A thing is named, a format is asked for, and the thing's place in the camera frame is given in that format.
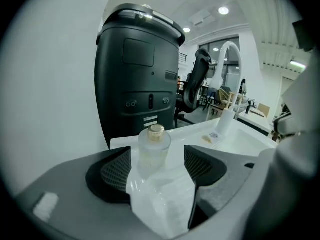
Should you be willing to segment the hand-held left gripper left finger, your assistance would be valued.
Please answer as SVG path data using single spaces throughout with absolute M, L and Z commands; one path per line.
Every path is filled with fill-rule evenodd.
M 30 184 L 16 202 L 27 217 L 54 240 L 158 240 L 160 236 L 144 225 L 128 204 L 111 204 L 94 195 L 86 183 L 91 165 L 126 151 L 117 148 L 61 163 Z M 33 210 L 44 193 L 58 195 L 47 222 Z

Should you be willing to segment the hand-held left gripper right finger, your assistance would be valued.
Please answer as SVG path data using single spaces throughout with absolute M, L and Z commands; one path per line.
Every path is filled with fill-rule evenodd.
M 200 226 L 222 210 L 243 187 L 258 160 L 258 156 L 184 146 L 184 167 L 195 185 L 188 228 Z

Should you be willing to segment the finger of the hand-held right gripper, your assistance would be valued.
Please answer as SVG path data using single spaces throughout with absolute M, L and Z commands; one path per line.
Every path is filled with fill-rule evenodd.
M 308 68 L 283 94 L 289 109 L 274 121 L 274 130 L 282 136 L 319 133 L 319 69 Z

